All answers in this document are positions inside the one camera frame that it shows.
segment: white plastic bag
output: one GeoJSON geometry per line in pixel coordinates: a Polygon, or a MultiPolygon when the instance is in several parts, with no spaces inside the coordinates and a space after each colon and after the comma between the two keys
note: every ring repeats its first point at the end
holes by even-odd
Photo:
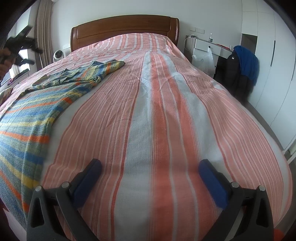
{"type": "Polygon", "coordinates": [[[215,68],[213,55],[210,47],[208,47],[206,54],[200,55],[198,57],[195,55],[192,55],[192,59],[194,60],[195,67],[205,72],[211,78],[214,77],[216,68],[215,68]]]}

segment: blue jacket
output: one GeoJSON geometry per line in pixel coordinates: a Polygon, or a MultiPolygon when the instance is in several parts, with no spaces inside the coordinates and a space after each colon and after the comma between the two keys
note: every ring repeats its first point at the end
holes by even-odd
{"type": "Polygon", "coordinates": [[[241,75],[247,76],[255,86],[259,74],[259,62],[257,57],[245,47],[240,45],[234,47],[239,58],[241,75]]]}

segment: wooden headboard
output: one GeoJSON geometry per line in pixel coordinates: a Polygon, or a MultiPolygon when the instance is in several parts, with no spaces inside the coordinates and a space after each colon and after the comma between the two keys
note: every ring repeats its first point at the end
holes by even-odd
{"type": "Polygon", "coordinates": [[[177,45],[179,19],[160,15],[123,15],[84,23],[72,28],[71,51],[130,33],[161,34],[177,45]]]}

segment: wardrobe handle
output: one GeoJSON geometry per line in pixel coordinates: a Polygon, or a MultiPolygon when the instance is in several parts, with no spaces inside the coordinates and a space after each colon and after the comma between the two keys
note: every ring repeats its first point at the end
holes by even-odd
{"type": "Polygon", "coordinates": [[[274,61],[274,52],[272,53],[272,59],[271,59],[271,63],[270,63],[270,67],[272,66],[272,62],[274,61]]]}

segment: plastic bottle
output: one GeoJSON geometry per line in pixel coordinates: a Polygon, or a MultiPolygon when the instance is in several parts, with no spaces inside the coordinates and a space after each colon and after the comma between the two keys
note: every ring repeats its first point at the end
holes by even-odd
{"type": "Polygon", "coordinates": [[[209,42],[213,42],[213,34],[210,34],[210,37],[209,37],[209,42]]]}

